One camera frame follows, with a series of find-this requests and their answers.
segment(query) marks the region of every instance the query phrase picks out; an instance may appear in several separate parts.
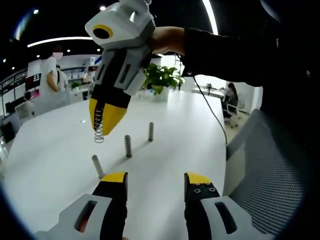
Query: ceiling light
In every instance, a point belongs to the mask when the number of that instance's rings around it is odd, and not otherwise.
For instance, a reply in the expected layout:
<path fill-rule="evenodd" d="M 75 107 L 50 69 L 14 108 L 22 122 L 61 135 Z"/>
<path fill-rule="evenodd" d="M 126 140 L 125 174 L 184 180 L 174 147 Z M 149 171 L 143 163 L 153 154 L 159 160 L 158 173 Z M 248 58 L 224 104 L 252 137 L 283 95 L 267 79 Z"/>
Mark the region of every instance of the ceiling light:
<path fill-rule="evenodd" d="M 216 18 L 214 15 L 214 11 L 212 10 L 212 6 L 210 0 L 202 0 L 203 5 L 205 7 L 206 13 L 208 14 L 209 21 L 211 24 L 212 32 L 214 35 L 218 35 L 218 28 L 216 23 Z"/>
<path fill-rule="evenodd" d="M 27 47 L 33 47 L 39 44 L 45 44 L 45 43 L 50 43 L 50 42 L 55 42 L 55 41 L 63 41 L 63 40 L 92 40 L 92 37 L 90 36 L 67 36 L 67 37 L 57 37 L 57 38 L 51 38 L 47 40 L 42 40 L 42 41 L 37 41 L 34 43 L 29 44 Z"/>

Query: black cable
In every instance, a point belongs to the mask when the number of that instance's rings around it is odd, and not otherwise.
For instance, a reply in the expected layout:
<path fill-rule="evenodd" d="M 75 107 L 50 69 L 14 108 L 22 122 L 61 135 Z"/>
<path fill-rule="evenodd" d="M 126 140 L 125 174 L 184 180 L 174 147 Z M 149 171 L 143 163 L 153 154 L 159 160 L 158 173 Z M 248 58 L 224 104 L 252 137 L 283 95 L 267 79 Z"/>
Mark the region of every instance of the black cable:
<path fill-rule="evenodd" d="M 223 134 L 224 134 L 225 145 L 227 145 L 227 143 L 228 143 L 228 141 L 227 141 L 227 134 L 226 134 L 226 131 L 225 131 L 224 127 L 222 126 L 221 122 L 218 120 L 217 116 L 215 115 L 214 111 L 212 110 L 212 108 L 211 108 L 211 106 L 210 106 L 210 104 L 209 104 L 209 102 L 208 102 L 208 100 L 207 100 L 206 96 L 205 96 L 205 95 L 204 95 L 204 93 L 202 92 L 202 90 L 201 90 L 201 88 L 200 88 L 199 84 L 197 83 L 196 78 L 195 78 L 194 76 L 192 76 L 192 77 L 193 77 L 193 80 L 194 80 L 195 84 L 197 85 L 198 89 L 200 90 L 200 93 L 202 94 L 202 96 L 203 96 L 203 98 L 204 98 L 204 100 L 205 100 L 206 104 L 208 105 L 208 107 L 209 107 L 209 109 L 210 109 L 211 113 L 213 114 L 213 116 L 215 117 L 215 119 L 218 121 L 218 123 L 219 123 L 219 125 L 220 125 L 220 127 L 221 127 L 221 129 L 222 129 L 222 131 L 223 131 Z"/>

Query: metal spring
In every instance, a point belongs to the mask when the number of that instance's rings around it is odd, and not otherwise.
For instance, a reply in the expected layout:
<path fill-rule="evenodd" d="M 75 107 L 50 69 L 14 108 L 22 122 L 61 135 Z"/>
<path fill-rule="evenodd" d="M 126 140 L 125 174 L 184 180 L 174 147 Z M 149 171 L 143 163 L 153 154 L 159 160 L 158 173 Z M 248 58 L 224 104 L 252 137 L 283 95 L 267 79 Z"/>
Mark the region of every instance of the metal spring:
<path fill-rule="evenodd" d="M 152 142 L 154 140 L 154 123 L 153 122 L 149 123 L 149 138 L 148 138 L 148 140 L 150 142 Z"/>
<path fill-rule="evenodd" d="M 97 109 L 94 113 L 94 141 L 97 144 L 101 144 L 105 140 L 102 125 L 102 114 L 102 109 Z"/>
<path fill-rule="evenodd" d="M 131 137 L 129 135 L 124 136 L 124 146 L 125 146 L 125 155 L 130 158 L 132 157 L 131 151 Z"/>

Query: yellow ring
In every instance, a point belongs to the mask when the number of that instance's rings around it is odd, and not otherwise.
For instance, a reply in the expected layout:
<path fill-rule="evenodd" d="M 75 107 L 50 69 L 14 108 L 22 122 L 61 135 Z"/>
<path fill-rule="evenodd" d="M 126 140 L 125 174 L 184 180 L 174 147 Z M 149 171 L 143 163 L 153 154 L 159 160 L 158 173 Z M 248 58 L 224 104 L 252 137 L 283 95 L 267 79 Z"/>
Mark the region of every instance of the yellow ring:
<path fill-rule="evenodd" d="M 102 25 L 102 24 L 95 25 L 93 27 L 92 31 L 95 30 L 95 29 L 103 29 L 103 30 L 105 30 L 109 34 L 109 38 L 111 38 L 114 35 L 114 32 L 111 30 L 110 27 Z"/>

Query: person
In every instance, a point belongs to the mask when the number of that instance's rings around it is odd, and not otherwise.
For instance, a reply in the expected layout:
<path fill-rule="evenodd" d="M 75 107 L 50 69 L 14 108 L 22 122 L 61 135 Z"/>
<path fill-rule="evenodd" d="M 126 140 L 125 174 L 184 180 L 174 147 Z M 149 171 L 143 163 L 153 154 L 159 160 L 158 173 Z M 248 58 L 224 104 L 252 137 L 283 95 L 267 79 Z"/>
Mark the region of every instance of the person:
<path fill-rule="evenodd" d="M 52 55 L 44 61 L 39 86 L 39 93 L 41 97 L 60 91 L 60 88 L 57 86 L 58 73 L 56 65 L 57 59 L 61 59 L 62 56 L 62 47 L 57 45 L 53 49 Z"/>
<path fill-rule="evenodd" d="M 25 99 L 25 105 L 28 109 L 28 111 L 32 114 L 32 116 L 35 115 L 35 108 L 34 108 L 34 104 L 30 101 L 31 99 L 31 92 L 27 91 L 24 94 L 24 99 Z"/>
<path fill-rule="evenodd" d="M 224 91 L 225 98 L 222 102 L 222 109 L 227 110 L 227 105 L 237 106 L 238 105 L 238 94 L 235 85 L 230 82 L 228 84 L 228 88 Z M 224 118 L 230 118 L 230 114 L 226 111 L 223 111 L 223 117 Z"/>
<path fill-rule="evenodd" d="M 147 45 L 154 54 L 181 55 L 185 65 L 183 77 L 208 75 L 263 87 L 260 110 L 286 128 L 292 141 L 304 148 L 315 165 L 318 141 L 309 128 L 308 116 L 318 108 L 318 96 L 312 94 L 306 100 L 296 94 L 297 84 L 311 86 L 319 79 L 318 8 L 307 0 L 260 1 L 268 13 L 260 38 L 244 40 L 164 26 L 155 29 Z M 315 189 L 312 185 L 278 239 L 293 239 L 301 229 L 314 231 Z"/>
<path fill-rule="evenodd" d="M 61 71 L 60 65 L 56 65 L 57 71 L 57 85 L 60 91 L 66 90 L 68 86 L 68 80 L 66 74 Z"/>

